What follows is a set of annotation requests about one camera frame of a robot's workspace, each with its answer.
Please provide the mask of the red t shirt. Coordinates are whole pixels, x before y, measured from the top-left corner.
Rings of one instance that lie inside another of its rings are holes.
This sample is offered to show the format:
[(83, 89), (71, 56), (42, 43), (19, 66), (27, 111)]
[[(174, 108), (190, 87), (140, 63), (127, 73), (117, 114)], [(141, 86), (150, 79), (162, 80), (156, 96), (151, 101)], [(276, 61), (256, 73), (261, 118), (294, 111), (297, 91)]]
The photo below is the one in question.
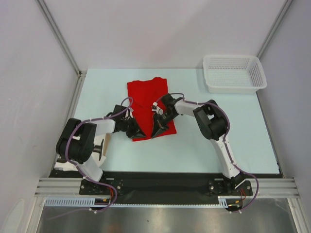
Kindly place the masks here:
[(142, 131), (146, 134), (145, 138), (137, 138), (132, 141), (138, 142), (151, 139), (153, 130), (152, 105), (160, 97), (168, 94), (167, 80), (161, 77), (154, 77), (147, 81), (132, 81), (127, 84), (128, 96), (133, 98), (133, 116)]

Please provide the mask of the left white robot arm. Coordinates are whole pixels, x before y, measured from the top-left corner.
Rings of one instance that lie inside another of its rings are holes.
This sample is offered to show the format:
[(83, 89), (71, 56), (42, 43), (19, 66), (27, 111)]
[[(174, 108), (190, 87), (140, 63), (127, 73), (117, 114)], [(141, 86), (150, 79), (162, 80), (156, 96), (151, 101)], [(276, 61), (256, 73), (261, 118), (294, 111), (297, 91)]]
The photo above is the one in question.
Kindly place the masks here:
[(92, 180), (90, 188), (97, 194), (107, 190), (107, 181), (102, 179), (103, 170), (92, 156), (92, 153), (98, 153), (101, 158), (104, 150), (104, 140), (96, 143), (95, 137), (124, 132), (130, 139), (145, 138), (146, 134), (132, 112), (132, 108), (115, 105), (113, 112), (100, 118), (85, 121), (70, 118), (58, 139), (56, 153)]

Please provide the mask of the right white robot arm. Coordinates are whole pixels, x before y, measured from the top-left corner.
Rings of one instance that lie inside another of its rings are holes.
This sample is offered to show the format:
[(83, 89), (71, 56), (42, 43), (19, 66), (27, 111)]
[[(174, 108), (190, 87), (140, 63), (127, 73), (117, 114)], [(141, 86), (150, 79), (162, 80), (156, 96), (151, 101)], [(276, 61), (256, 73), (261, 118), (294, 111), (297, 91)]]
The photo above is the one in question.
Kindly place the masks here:
[(169, 129), (168, 123), (179, 115), (194, 117), (201, 134), (212, 143), (221, 162), (225, 191), (235, 195), (241, 190), (245, 172), (238, 168), (227, 140), (229, 119), (214, 100), (199, 103), (184, 97), (175, 99), (171, 94), (166, 94), (153, 103), (152, 111), (154, 123), (151, 138), (166, 132)]

